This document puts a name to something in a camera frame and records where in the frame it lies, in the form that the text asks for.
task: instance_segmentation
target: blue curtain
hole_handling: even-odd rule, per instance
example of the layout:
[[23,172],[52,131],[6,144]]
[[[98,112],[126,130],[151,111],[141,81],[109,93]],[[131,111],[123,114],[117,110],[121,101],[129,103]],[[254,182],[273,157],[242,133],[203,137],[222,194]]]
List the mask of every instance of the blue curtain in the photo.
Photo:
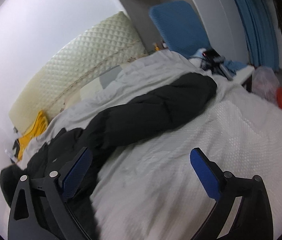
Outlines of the blue curtain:
[[265,0],[235,0],[245,30],[251,63],[279,70],[275,31]]

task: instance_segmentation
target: black down jacket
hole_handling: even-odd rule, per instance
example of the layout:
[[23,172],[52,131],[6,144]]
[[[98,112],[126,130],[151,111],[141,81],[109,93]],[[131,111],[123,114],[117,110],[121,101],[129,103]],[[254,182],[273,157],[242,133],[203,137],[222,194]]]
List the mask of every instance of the black down jacket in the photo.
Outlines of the black down jacket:
[[[212,78],[188,73],[170,85],[138,96],[125,105],[101,111],[86,129],[62,129],[31,158],[24,171],[16,165],[1,171],[0,184],[7,203],[11,205],[22,175],[35,179],[47,176],[51,171],[59,171],[82,147],[88,147],[93,154],[92,164],[75,196],[67,204],[88,235],[96,239],[97,223],[89,196],[97,184],[97,174],[110,154],[118,146],[126,146],[186,124],[204,111],[216,89],[217,84]],[[62,237],[47,203],[44,199],[41,201],[38,214],[42,217],[37,218],[40,225]]]

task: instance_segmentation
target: blanket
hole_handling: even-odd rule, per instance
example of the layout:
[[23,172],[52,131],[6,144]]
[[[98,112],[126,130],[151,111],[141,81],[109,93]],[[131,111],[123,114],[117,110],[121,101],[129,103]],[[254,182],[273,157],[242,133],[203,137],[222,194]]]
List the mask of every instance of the blanket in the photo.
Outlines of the blanket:
[[[178,130],[118,148],[99,172],[91,200],[101,239],[190,239],[214,205],[190,164],[195,147],[237,177],[258,174],[263,178],[274,238],[278,238],[282,233],[282,110],[221,76],[203,72],[199,65],[167,50],[133,62],[105,90],[53,119],[29,143],[22,166],[63,127],[84,128],[108,107],[125,104],[185,73],[202,73],[217,83],[217,95],[204,113]],[[229,230],[235,213],[233,209],[221,234]]]

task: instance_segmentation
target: padded headboard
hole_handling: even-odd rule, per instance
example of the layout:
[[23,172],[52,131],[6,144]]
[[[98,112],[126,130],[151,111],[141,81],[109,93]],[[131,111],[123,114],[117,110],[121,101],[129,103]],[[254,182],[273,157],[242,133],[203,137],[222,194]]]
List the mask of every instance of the padded headboard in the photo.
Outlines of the padded headboard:
[[109,17],[64,46],[35,74],[9,111],[12,123],[24,133],[41,109],[52,120],[75,90],[144,53],[140,37],[124,13]]

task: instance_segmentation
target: yellow cloth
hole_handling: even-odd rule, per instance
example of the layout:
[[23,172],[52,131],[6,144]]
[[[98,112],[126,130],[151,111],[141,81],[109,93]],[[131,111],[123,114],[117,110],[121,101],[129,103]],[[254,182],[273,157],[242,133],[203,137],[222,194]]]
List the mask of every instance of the yellow cloth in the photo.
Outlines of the yellow cloth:
[[43,112],[40,110],[34,123],[25,131],[25,134],[18,139],[20,144],[20,151],[18,153],[18,160],[22,160],[23,152],[32,138],[42,134],[48,127],[48,119]]

